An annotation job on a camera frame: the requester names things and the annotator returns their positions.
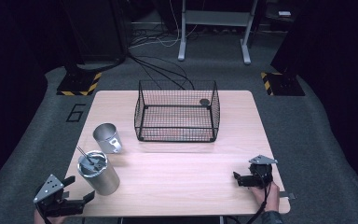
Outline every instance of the table leg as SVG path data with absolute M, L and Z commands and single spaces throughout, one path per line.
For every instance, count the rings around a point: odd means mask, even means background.
M 253 4 L 252 4 L 252 9 L 251 12 L 249 14 L 249 20 L 248 20 L 248 24 L 246 25 L 246 31 L 245 34 L 243 36 L 243 39 L 241 39 L 241 49 L 242 49 L 242 56 L 243 56 L 243 62 L 245 64 L 251 64 L 251 57 L 249 55 L 249 50 L 248 50 L 248 39 L 249 39 L 249 34 L 251 32 L 251 28 L 252 28 L 252 23 L 253 23 L 253 19 L 255 17 L 255 8 L 257 6 L 257 0 L 254 0 Z
M 180 40 L 180 48 L 178 61 L 183 61 L 186 54 L 186 0 L 182 0 L 182 37 Z

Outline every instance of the silver cup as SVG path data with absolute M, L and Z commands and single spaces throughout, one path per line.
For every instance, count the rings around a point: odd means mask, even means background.
M 92 134 L 104 153 L 118 153 L 122 149 L 117 128 L 111 123 L 98 126 Z
M 80 156 L 77 170 L 98 194 L 109 195 L 120 185 L 120 179 L 112 164 L 101 151 L 90 151 Z

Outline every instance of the black speaker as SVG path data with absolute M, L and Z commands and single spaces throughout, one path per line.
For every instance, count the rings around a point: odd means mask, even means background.
M 119 0 L 62 0 L 85 63 L 124 61 L 131 36 Z

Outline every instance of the wooden table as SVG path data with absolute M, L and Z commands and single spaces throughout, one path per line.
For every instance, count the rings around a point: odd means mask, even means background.
M 213 143 L 152 143 L 137 140 L 134 111 L 138 91 L 98 91 L 89 111 L 78 146 L 100 150 L 92 132 L 101 123 L 117 126 L 123 150 L 109 154 L 120 186 L 109 196 L 96 194 L 84 217 L 163 217 L 250 215 L 258 205 L 250 190 L 239 187 L 232 172 L 249 175 L 251 158 L 273 158 L 269 141 L 249 91 L 219 91 L 220 128 Z M 93 191 L 79 175 L 75 150 L 66 176 L 76 182 L 65 190 L 70 199 Z M 275 183 L 284 190 L 273 164 Z M 290 210 L 282 198 L 280 212 Z

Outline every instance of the wire mesh basket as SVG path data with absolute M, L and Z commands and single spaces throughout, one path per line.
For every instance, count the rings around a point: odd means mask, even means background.
M 134 126 L 139 141 L 214 142 L 220 103 L 215 81 L 141 80 Z

